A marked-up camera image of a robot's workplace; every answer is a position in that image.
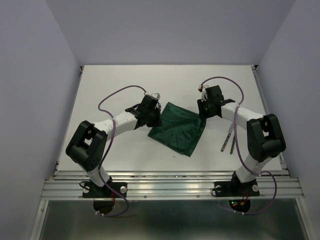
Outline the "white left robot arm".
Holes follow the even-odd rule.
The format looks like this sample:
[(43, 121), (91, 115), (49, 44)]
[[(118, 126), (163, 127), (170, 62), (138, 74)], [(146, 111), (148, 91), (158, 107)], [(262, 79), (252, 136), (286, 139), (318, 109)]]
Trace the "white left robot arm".
[(111, 193), (111, 177), (100, 166), (106, 143), (128, 131), (140, 127), (159, 127), (161, 122), (160, 94), (146, 94), (141, 103), (127, 108), (121, 114), (101, 122), (82, 121), (68, 143), (65, 153), (78, 164), (95, 184), (100, 197)]

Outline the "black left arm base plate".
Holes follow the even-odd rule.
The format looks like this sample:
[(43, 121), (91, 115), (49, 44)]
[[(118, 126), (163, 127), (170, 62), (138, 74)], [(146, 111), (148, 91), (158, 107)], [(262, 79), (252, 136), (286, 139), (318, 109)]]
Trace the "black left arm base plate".
[[(127, 197), (128, 184), (126, 182), (108, 182), (108, 185), (116, 191), (119, 195)], [(95, 185), (91, 180), (81, 181), (79, 186), (82, 188), (83, 198), (120, 198), (117, 194), (112, 192), (107, 186), (103, 185), (99, 187)]]

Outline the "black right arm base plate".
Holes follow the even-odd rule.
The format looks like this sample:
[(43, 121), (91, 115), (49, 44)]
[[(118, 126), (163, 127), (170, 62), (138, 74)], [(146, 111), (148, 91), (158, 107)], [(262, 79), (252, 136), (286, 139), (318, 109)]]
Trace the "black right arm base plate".
[(230, 180), (216, 181), (211, 190), (214, 197), (258, 197), (260, 191), (257, 181), (254, 179), (249, 182), (242, 183), (234, 173)]

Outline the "dark green cloth napkin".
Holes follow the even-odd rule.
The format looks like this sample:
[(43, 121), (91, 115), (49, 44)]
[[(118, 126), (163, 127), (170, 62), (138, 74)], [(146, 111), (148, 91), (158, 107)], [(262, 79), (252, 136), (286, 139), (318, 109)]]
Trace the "dark green cloth napkin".
[(181, 155), (191, 157), (207, 120), (171, 102), (166, 104), (160, 119), (162, 126), (152, 128), (148, 136)]

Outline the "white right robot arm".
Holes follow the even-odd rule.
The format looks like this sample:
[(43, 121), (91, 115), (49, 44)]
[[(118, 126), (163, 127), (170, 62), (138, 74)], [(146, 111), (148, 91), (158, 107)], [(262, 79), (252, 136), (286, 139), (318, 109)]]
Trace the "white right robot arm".
[(248, 156), (235, 171), (237, 179), (230, 182), (231, 192), (242, 195), (248, 183), (255, 180), (264, 166), (286, 149), (286, 142), (278, 117), (262, 115), (241, 107), (232, 99), (224, 99), (221, 88), (200, 86), (201, 99), (197, 100), (199, 117), (208, 119), (218, 116), (246, 130)]

